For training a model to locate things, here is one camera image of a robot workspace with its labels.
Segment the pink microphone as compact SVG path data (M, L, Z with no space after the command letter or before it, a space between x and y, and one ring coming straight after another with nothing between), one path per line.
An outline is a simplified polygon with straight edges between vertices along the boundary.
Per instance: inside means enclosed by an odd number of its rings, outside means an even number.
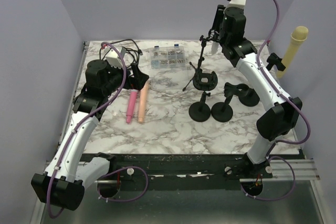
M134 108L137 100L138 90L133 89L130 92L127 112L126 112L126 123L130 124L134 114Z

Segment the white microphone grey head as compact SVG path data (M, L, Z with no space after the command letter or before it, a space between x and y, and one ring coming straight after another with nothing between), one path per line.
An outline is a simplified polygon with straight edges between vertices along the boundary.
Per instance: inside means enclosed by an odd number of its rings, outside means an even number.
M219 48L219 43L213 41L212 42L212 47L211 47L211 54L216 54Z

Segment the shock mount desk stand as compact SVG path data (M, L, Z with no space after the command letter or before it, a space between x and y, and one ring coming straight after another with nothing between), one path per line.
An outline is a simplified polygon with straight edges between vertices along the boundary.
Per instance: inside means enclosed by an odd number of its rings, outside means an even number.
M193 86L202 91L199 101L194 102L189 107L188 113L192 120L196 122L205 122L211 115L211 110L206 104L206 98L211 96L210 91L214 90L218 84L218 77L215 71L204 73L202 69L195 71L193 77Z

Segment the clip desk stand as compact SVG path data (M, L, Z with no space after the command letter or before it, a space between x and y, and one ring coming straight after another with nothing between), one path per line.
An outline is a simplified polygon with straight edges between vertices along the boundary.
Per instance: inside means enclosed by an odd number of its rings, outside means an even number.
M218 122L228 122L233 117L233 109L229 105L233 96L237 96L239 98L248 97L250 93L252 93L252 88L250 88L246 84L231 84L226 82L224 84L224 102L217 102L211 108L212 117Z

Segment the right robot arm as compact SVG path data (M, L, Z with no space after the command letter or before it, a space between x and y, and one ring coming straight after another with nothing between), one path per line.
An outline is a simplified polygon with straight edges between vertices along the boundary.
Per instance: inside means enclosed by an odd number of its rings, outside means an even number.
M241 165L242 173L249 178L259 174L267 163L267 156L279 142L279 136L286 135L297 123L302 108L299 98L292 98L269 73L270 65L260 61L254 45L244 37L246 17L242 8L218 5L212 30L214 42L219 43L222 53L233 67L240 71L251 84L244 86L225 84L225 93L237 90L238 96L247 97L252 93L256 102L261 102L265 114L257 122L258 135Z

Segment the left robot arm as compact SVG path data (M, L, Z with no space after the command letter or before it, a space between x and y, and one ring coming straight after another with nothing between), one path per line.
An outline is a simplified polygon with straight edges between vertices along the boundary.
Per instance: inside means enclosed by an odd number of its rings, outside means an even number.
M149 75L137 64L127 70L124 64L113 67L107 60L96 59L87 64L86 83L75 98L70 126L52 161L42 174L34 174L31 185L38 199L48 208L76 210L86 188L98 179L120 178L124 168L117 168L116 157L98 153L84 167L79 162L84 148L104 111L122 89L141 90Z

